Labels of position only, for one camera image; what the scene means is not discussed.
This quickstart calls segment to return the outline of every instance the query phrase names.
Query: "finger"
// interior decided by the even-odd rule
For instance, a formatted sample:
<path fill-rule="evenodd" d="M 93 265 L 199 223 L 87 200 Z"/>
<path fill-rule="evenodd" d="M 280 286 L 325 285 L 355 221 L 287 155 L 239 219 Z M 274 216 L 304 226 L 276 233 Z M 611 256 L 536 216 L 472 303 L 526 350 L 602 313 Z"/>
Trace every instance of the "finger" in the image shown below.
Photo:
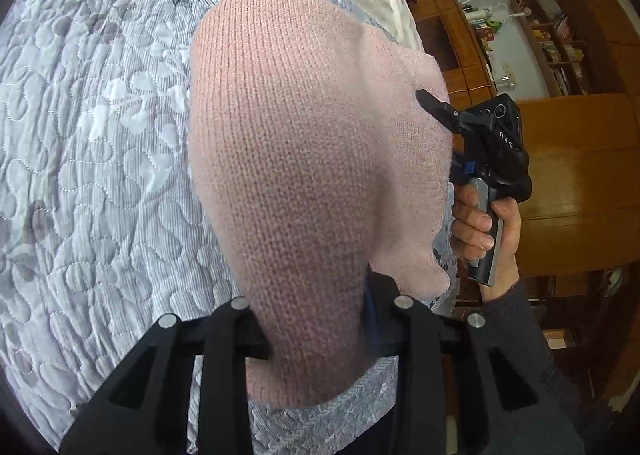
<path fill-rule="evenodd" d="M 453 218 L 462 220 L 465 224 L 480 229 L 480 231 L 489 231 L 491 229 L 491 217 L 476 207 L 455 202 L 451 212 L 453 213 Z"/>
<path fill-rule="evenodd" d="M 476 228 L 472 228 L 460 220 L 453 221 L 451 232 L 454 237 L 462 240 L 465 244 L 479 247 L 485 251 L 494 247 L 494 239 L 492 239 L 492 237 Z"/>
<path fill-rule="evenodd" d="M 504 228 L 520 234 L 522 218 L 518 203 L 509 197 L 508 199 L 494 200 L 491 204 L 495 214 L 504 221 Z"/>
<path fill-rule="evenodd" d="M 450 239 L 451 248 L 455 255 L 461 260 L 480 260 L 486 256 L 486 251 L 473 245 L 465 244 L 456 237 Z"/>
<path fill-rule="evenodd" d="M 464 186 L 453 186 L 456 200 L 459 200 L 467 206 L 478 206 L 478 191 L 473 186 L 466 184 Z"/>

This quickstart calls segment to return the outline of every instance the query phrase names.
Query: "bed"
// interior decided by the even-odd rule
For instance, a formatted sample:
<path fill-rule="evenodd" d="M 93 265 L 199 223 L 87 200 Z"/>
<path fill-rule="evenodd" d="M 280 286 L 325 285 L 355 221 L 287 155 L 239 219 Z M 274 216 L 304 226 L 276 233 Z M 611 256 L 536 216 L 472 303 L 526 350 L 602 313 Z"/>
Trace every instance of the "bed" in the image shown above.
<path fill-rule="evenodd" d="M 0 29 L 0 362 L 54 448 L 160 315 L 193 319 L 239 294 L 186 148 L 191 35 L 218 1 L 15 0 Z M 421 48 L 404 0 L 329 1 Z M 434 242 L 452 280 L 440 312 L 455 290 L 450 221 Z M 250 402 L 255 452 L 334 453 L 392 406 L 394 366 L 316 409 Z M 190 453 L 198 389 L 196 366 Z M 372 408 L 349 414 L 363 395 Z"/>

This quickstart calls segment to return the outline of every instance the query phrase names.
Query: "pink sweater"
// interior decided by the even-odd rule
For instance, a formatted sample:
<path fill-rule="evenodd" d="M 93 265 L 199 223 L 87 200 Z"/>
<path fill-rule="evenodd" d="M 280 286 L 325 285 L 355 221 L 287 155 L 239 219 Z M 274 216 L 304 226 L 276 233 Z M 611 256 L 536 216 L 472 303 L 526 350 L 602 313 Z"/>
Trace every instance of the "pink sweater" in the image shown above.
<path fill-rule="evenodd" d="M 448 285 L 431 242 L 450 136 L 435 60 L 325 0 L 223 0 L 193 39 L 190 161 L 220 247 L 270 340 L 258 401 L 326 401 L 364 373 L 367 262 L 406 294 Z"/>

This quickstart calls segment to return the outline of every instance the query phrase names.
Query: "wall outlet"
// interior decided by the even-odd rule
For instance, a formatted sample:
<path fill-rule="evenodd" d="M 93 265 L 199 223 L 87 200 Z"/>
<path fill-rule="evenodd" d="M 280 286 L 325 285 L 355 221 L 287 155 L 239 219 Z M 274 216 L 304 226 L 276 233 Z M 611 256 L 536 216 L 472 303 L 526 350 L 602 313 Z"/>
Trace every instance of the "wall outlet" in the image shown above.
<path fill-rule="evenodd" d="M 504 72 L 504 75 L 510 77 L 515 87 L 518 88 L 518 80 L 516 79 L 515 72 L 513 72 L 513 69 L 511 68 L 511 64 L 507 61 L 503 61 L 501 65 L 502 65 L 502 71 Z"/>

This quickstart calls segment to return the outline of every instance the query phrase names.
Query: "metal screw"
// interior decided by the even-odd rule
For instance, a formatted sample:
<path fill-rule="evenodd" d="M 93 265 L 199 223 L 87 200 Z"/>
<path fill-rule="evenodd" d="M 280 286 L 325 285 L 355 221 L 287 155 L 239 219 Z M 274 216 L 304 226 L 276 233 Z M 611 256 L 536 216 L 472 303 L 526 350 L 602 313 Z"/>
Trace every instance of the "metal screw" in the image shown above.
<path fill-rule="evenodd" d="M 482 314 L 473 313 L 467 316 L 466 322 L 469 323 L 469 325 L 471 325 L 473 328 L 481 329 L 482 327 L 484 327 L 486 320 L 484 319 L 484 316 L 482 316 Z"/>
<path fill-rule="evenodd" d="M 238 296 L 231 300 L 231 308 L 234 310 L 244 310 L 249 307 L 249 300 L 244 296 Z"/>
<path fill-rule="evenodd" d="M 170 329 L 176 323 L 178 323 L 178 318 L 175 316 L 175 314 L 163 314 L 158 320 L 158 325 L 163 329 Z"/>
<path fill-rule="evenodd" d="M 410 309 L 413 304 L 413 298 L 405 296 L 404 294 L 396 296 L 396 299 L 394 300 L 394 305 L 400 309 Z"/>

